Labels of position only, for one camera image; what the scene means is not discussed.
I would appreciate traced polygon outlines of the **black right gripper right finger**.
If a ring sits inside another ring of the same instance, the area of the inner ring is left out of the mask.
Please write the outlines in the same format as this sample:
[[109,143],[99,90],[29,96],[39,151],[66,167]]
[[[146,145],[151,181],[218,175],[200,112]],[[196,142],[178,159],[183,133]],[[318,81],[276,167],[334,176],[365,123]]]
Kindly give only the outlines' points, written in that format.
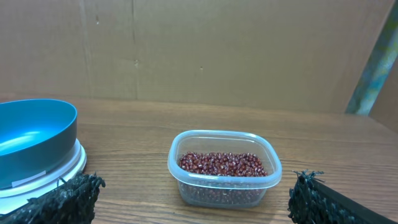
[[289,218],[298,224],[397,224],[339,192],[317,178],[322,171],[297,171],[289,190]]

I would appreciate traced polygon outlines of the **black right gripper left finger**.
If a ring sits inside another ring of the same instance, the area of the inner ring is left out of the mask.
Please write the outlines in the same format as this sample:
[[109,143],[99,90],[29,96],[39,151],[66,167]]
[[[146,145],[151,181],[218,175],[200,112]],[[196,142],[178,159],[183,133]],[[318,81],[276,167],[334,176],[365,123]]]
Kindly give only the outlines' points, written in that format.
[[96,174],[78,172],[68,181],[57,179],[57,188],[1,215],[1,224],[90,224],[95,203],[105,181]]

